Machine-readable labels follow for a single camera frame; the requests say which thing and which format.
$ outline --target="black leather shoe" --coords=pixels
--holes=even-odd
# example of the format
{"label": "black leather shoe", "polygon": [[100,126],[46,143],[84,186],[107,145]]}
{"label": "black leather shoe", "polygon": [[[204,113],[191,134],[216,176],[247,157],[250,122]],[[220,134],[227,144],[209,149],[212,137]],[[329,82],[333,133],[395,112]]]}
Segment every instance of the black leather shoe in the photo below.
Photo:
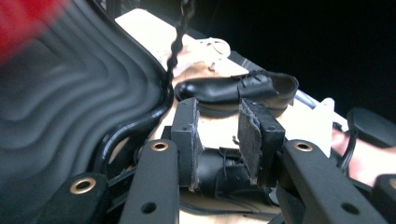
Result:
{"label": "black leather shoe", "polygon": [[279,117],[293,102],[298,87],[293,76],[262,70],[242,76],[186,80],[175,86],[175,96],[179,101],[195,97],[200,111],[212,116],[236,113],[240,99],[248,98]]}

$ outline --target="black rubber mat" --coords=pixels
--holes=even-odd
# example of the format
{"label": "black rubber mat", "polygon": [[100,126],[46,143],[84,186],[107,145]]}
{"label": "black rubber mat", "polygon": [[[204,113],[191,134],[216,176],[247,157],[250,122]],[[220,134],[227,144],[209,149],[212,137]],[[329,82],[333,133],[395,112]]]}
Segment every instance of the black rubber mat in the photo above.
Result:
{"label": "black rubber mat", "polygon": [[152,130],[173,101],[164,75],[95,5],[67,6],[0,68],[0,222],[35,223],[67,177]]}

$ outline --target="red object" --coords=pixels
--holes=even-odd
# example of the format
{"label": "red object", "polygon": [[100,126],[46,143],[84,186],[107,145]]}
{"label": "red object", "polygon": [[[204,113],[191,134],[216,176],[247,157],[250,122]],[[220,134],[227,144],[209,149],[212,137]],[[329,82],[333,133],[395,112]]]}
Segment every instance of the red object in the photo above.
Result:
{"label": "red object", "polygon": [[68,0],[0,0],[0,64],[37,37]]}

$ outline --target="black rubber pad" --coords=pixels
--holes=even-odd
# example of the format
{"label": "black rubber pad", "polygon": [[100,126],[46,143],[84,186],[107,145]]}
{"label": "black rubber pad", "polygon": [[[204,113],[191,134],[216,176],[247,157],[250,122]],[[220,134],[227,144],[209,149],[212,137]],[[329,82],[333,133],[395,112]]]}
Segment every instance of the black rubber pad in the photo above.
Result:
{"label": "black rubber pad", "polygon": [[0,68],[1,223],[35,223],[109,132],[152,129],[172,103],[160,64],[87,2]]}

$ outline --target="metal grommet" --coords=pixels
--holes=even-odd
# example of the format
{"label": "metal grommet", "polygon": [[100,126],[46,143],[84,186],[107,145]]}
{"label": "metal grommet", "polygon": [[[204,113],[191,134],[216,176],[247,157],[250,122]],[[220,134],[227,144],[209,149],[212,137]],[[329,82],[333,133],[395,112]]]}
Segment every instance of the metal grommet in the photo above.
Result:
{"label": "metal grommet", "polygon": [[302,142],[294,144],[294,147],[296,149],[299,149],[300,151],[312,151],[313,150],[311,145],[309,145],[307,143],[302,143]]}
{"label": "metal grommet", "polygon": [[83,194],[93,189],[95,185],[95,179],[92,177],[84,177],[73,183],[72,187],[70,187],[70,192],[73,194]]}
{"label": "metal grommet", "polygon": [[395,178],[391,178],[389,180],[389,183],[394,189],[396,189],[396,179]]}
{"label": "metal grommet", "polygon": [[168,144],[165,142],[158,142],[154,145],[151,146],[151,149],[153,149],[154,151],[164,151],[166,149],[168,149]]}

